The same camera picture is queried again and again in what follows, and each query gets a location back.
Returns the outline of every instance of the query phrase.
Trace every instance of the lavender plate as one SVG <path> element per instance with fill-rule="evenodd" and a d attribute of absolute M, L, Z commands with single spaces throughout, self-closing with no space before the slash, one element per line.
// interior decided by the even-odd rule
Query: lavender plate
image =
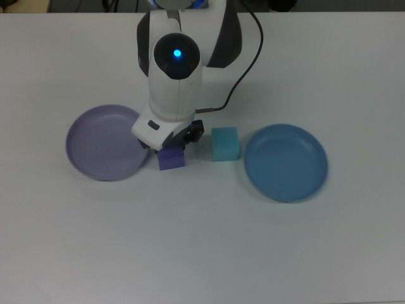
<path fill-rule="evenodd" d="M 126 106 L 106 104 L 81 114 L 66 137 L 72 165 L 99 181 L 118 181 L 134 174 L 148 156 L 131 128 L 139 114 Z"/>

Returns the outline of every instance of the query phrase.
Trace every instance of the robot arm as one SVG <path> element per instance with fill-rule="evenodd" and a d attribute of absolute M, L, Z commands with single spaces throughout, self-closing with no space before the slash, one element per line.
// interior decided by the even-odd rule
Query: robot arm
<path fill-rule="evenodd" d="M 227 67 L 240 54 L 239 20 L 232 0 L 211 0 L 207 9 L 152 11 L 140 21 L 137 41 L 149 102 L 132 133 L 144 147 L 160 150 L 190 132 L 202 67 Z"/>

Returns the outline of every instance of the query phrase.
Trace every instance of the purple cube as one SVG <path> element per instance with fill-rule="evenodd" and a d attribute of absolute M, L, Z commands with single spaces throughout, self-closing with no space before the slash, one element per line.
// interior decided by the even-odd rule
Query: purple cube
<path fill-rule="evenodd" d="M 159 168 L 161 171 L 185 166 L 182 146 L 163 148 L 158 152 Z"/>

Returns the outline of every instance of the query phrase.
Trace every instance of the table surface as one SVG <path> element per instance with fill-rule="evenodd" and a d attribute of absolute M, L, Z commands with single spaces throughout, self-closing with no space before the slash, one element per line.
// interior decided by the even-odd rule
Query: table surface
<path fill-rule="evenodd" d="M 342 303 L 405 300 L 405 14 L 262 14 L 259 61 L 185 168 L 155 156 L 120 182 L 65 155 L 85 110 L 142 111 L 136 14 L 0 18 L 0 298 L 12 303 Z M 259 34 L 204 70 L 199 106 L 221 105 Z M 300 204 L 249 182 L 243 161 L 213 163 L 212 127 L 294 124 L 323 144 L 330 172 Z"/>

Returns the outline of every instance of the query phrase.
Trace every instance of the cyan cube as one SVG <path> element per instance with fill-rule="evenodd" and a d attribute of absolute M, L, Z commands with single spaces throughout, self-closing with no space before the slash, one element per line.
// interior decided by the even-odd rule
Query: cyan cube
<path fill-rule="evenodd" d="M 183 146 L 163 148 L 158 152 L 159 168 L 161 171 L 185 166 Z"/>
<path fill-rule="evenodd" d="M 213 128 L 211 133 L 213 162 L 237 160 L 239 139 L 235 127 Z"/>

